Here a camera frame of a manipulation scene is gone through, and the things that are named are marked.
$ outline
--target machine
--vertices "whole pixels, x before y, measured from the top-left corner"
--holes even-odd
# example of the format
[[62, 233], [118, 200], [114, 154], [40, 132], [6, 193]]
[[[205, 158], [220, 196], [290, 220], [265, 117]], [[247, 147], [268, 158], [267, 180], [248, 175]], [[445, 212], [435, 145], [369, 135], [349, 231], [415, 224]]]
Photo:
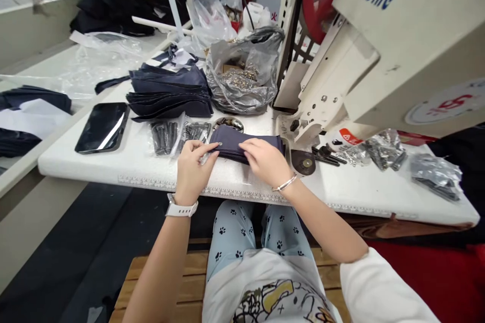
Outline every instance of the machine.
[[319, 135], [325, 154], [386, 128], [441, 138], [485, 121], [485, 0], [332, 4], [338, 15], [297, 80], [298, 110], [277, 118], [288, 147], [311, 157]]

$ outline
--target watch strap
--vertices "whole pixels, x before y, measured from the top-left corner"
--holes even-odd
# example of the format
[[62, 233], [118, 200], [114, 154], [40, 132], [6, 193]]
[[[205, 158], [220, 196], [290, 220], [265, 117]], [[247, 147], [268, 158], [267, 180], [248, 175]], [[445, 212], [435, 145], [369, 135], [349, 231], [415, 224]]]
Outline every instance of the watch strap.
[[197, 211], [199, 201], [196, 201], [192, 206], [180, 206], [175, 204], [175, 199], [173, 198], [172, 193], [167, 193], [167, 197], [170, 203], [165, 216], [192, 217], [192, 215]]

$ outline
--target finger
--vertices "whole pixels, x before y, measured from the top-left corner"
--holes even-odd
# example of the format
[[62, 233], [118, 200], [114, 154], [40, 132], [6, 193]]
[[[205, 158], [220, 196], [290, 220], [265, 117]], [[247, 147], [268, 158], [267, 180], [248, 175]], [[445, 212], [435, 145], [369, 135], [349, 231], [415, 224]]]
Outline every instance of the finger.
[[192, 154], [196, 156], [197, 158], [201, 158], [204, 156], [204, 154], [215, 147], [219, 146], [219, 143], [212, 143], [212, 144], [203, 144], [198, 147], [197, 149], [192, 151]]
[[252, 157], [258, 157], [258, 154], [261, 152], [259, 147], [252, 144], [241, 143], [239, 144], [239, 147], [251, 154]]
[[213, 152], [211, 156], [206, 160], [202, 168], [205, 170], [211, 171], [212, 168], [214, 167], [214, 164], [216, 163], [217, 156], [219, 156], [219, 152], [218, 151]]
[[254, 159], [253, 156], [247, 151], [244, 152], [244, 156], [248, 159], [251, 169], [254, 169], [258, 166], [258, 164], [256, 163], [256, 159]]
[[268, 143], [266, 141], [258, 139], [258, 138], [252, 138], [252, 139], [245, 140], [243, 142], [243, 144], [251, 144], [251, 145], [254, 145], [254, 146], [257, 146], [257, 147], [264, 147]]
[[194, 149], [198, 148], [201, 145], [204, 145], [204, 143], [199, 140], [187, 140], [183, 145], [182, 152], [192, 152]]

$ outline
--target smartphone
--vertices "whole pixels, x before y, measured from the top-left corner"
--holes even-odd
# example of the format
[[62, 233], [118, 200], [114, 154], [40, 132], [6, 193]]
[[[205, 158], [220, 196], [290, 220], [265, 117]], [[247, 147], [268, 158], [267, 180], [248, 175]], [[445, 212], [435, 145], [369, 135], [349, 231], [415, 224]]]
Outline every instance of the smartphone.
[[128, 115], [129, 108], [124, 102], [98, 103], [92, 108], [74, 150], [92, 154], [118, 149]]

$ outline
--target sticker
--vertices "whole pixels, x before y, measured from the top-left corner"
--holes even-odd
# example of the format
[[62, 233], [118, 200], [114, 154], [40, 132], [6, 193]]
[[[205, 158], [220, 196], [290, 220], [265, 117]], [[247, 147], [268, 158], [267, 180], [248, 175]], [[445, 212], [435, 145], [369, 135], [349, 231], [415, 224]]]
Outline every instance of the sticker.
[[336, 131], [332, 138], [330, 139], [330, 147], [333, 151], [346, 151], [349, 150], [352, 146], [358, 145], [364, 140], [356, 138], [352, 133], [346, 129], [340, 129]]
[[485, 106], [485, 78], [447, 88], [414, 106], [406, 115], [410, 125], [433, 124]]

